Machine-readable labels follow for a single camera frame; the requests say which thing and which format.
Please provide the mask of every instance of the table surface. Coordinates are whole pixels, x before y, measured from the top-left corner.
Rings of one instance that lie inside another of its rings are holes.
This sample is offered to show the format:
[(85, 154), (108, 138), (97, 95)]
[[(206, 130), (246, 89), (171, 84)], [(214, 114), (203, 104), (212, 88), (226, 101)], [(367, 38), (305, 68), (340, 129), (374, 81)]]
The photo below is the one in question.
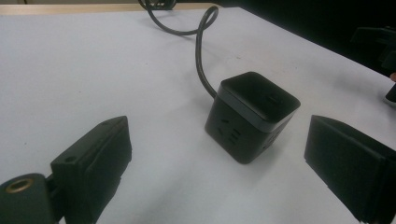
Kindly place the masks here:
[[(175, 10), (200, 9), (217, 6), (211, 3), (178, 3)], [(0, 15), (44, 15), (116, 11), (142, 11), (139, 4), (82, 4), (82, 5), (0, 5)]]
[[(175, 29), (203, 10), (156, 12)], [(358, 223), (305, 163), (312, 115), (396, 148), (388, 78), (241, 8), (204, 33), (217, 89), (258, 72), (302, 105), (253, 163), (234, 161), (204, 126), (212, 98), (194, 36), (169, 35), (146, 12), (1, 16), (0, 182), (50, 174), (50, 162), (103, 120), (126, 115), (133, 159), (98, 223)]]

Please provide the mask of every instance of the black device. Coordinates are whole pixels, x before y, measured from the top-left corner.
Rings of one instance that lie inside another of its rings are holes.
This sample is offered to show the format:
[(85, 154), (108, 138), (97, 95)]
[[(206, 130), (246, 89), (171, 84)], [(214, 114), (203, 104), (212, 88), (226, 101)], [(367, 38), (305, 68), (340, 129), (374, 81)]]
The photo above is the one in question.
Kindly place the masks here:
[(349, 125), (312, 116), (304, 157), (360, 222), (389, 224), (396, 212), (396, 152)]
[(206, 131), (241, 163), (250, 163), (276, 140), (300, 102), (254, 72), (221, 82)]
[(388, 92), (388, 94), (385, 96), (384, 101), (391, 106), (396, 107), (396, 84), (393, 85), (392, 89)]
[(128, 119), (106, 120), (58, 156), (48, 178), (21, 175), (2, 184), (0, 223), (95, 223), (131, 158)]

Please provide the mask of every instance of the cable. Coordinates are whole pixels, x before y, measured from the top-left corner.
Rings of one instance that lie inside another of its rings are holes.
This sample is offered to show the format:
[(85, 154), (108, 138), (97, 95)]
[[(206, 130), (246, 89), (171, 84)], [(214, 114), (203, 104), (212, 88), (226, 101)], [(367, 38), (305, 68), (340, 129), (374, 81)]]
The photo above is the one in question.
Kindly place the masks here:
[(207, 81), (204, 73), (204, 68), (202, 66), (202, 38), (204, 35), (204, 30), (208, 28), (210, 25), (212, 25), (213, 22), (216, 20), (216, 17), (219, 15), (219, 9), (217, 7), (210, 7), (205, 12), (204, 16), (201, 18), (201, 22), (198, 26), (198, 29), (191, 31), (177, 31), (163, 25), (160, 21), (157, 20), (157, 18), (154, 16), (154, 13), (152, 12), (153, 9), (154, 10), (172, 9), (176, 4), (176, 0), (160, 0), (157, 1), (157, 3), (155, 3), (154, 5), (152, 5), (149, 0), (145, 0), (145, 5), (143, 4), (142, 0), (138, 0), (138, 1), (140, 6), (142, 6), (148, 12), (151, 19), (165, 32), (172, 35), (197, 35), (195, 42), (195, 64), (198, 72), (198, 77), (201, 80), (207, 92), (213, 98), (215, 98), (217, 93)]

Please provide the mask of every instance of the dark background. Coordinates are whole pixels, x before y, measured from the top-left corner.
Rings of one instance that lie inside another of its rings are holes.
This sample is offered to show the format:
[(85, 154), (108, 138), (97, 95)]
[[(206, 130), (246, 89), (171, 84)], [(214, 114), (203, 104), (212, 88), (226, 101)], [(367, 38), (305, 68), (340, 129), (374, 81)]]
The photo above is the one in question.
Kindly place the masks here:
[(212, 0), (209, 2), (223, 7), (241, 7), (385, 76), (394, 72), (382, 68), (378, 61), (384, 46), (350, 43), (350, 38), (358, 27), (396, 27), (396, 0)]

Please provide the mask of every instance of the black cube power strip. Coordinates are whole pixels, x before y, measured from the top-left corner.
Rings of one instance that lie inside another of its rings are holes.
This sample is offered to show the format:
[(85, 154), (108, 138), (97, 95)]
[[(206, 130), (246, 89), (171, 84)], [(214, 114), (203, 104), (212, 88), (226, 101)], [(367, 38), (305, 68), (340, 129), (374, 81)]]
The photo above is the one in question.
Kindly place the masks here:
[(250, 163), (273, 144), (300, 102), (254, 72), (221, 82), (206, 131), (240, 163)]

